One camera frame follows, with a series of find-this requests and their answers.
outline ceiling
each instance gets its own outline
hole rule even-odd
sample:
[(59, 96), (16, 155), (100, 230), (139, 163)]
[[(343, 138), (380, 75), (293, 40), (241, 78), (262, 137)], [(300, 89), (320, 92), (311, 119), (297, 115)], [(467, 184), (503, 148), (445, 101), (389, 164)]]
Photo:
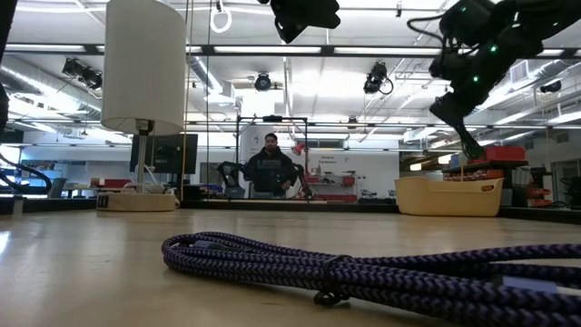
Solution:
[[(437, 40), (420, 36), (406, 26), (412, 17), (437, 15), (450, 8), (455, 0), (339, 0), (341, 10), (340, 26), (335, 30), (308, 28), (293, 45), (397, 45), (397, 46), (439, 46)], [(103, 44), (104, 22), (106, 12), (100, 8), (106, 1), (96, 0), (20, 0), (9, 43), (42, 43), (42, 44)], [(396, 17), (398, 3), (402, 3), (401, 18)], [(193, 33), (191, 40), (197, 45), (280, 45), (281, 40), (273, 25), (270, 8), (259, 5), (255, 0), (224, 0), (223, 5), (232, 10), (231, 27), (226, 32), (217, 34), (209, 27), (209, 11), (204, 8), (210, 1), (195, 0), (193, 5)], [(171, 1), (182, 16), (185, 16), (185, 1)], [(97, 9), (91, 12), (80, 12), (83, 8)], [(218, 15), (216, 25), (223, 25), (224, 17)], [(438, 24), (421, 25), (429, 31), (437, 32)], [(576, 31), (581, 24), (568, 28), (563, 33), (546, 40), (550, 47), (579, 47), (581, 36)], [(16, 54), (17, 58), (39, 71), (55, 78), (67, 80), (62, 74), (66, 57), (61, 54)], [(95, 70), (103, 70), (101, 55), (77, 55), (76, 58), (90, 65)], [(249, 76), (257, 73), (268, 73), (273, 82), (281, 88), (284, 84), (284, 62), (276, 56), (212, 56), (203, 58), (211, 72), (220, 80), (235, 85), (239, 100), (253, 93)], [(447, 83), (433, 80), (429, 76), (428, 59), (412, 58), (362, 58), (362, 57), (289, 57), (290, 67), (289, 90), (292, 96), (291, 112), (295, 116), (308, 117), (314, 121), (338, 122), (347, 121), (355, 115), (360, 122), (388, 123), (441, 123), (429, 111), (428, 107), (436, 96), (447, 90)], [(379, 97), (366, 95), (362, 90), (363, 83), (370, 68), (377, 62), (385, 63), (395, 84), (392, 95)], [(546, 61), (530, 61), (531, 67), (546, 64)], [(577, 70), (572, 69), (563, 80), (562, 94), (577, 90)], [(275, 113), (286, 114), (283, 103), (283, 91), (271, 91), (276, 99)], [(512, 114), (519, 113), (534, 106), (532, 91), (528, 88), (519, 90), (514, 96), (497, 102), (479, 113), (469, 117), (470, 124), (496, 124)], [(201, 87), (190, 89), (188, 111), (195, 119), (212, 120), (234, 119), (236, 106), (207, 104)], [(550, 102), (557, 94), (540, 94), (539, 101)], [(575, 111), (576, 105), (569, 105), (569, 111)], [(539, 116), (547, 119), (563, 114), (557, 104), (531, 113), (510, 124), (532, 124)], [(403, 130), (378, 130), (378, 134), (405, 132)], [(438, 134), (432, 137), (433, 142), (443, 139), (453, 140), (454, 134)]]

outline purple braided cable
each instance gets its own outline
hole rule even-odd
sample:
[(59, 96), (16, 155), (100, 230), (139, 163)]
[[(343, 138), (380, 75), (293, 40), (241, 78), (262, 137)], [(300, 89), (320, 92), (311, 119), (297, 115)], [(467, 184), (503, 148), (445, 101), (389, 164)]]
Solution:
[[(220, 250), (192, 247), (198, 241)], [(579, 259), (581, 244), (516, 246), (392, 258), (344, 258), (253, 241), (227, 233), (177, 235), (162, 245), (163, 261), (181, 273), (322, 291), (332, 282), (342, 295), (476, 326), (581, 326), (581, 297), (495, 286), (510, 275), (581, 284), (581, 269), (497, 263)]]

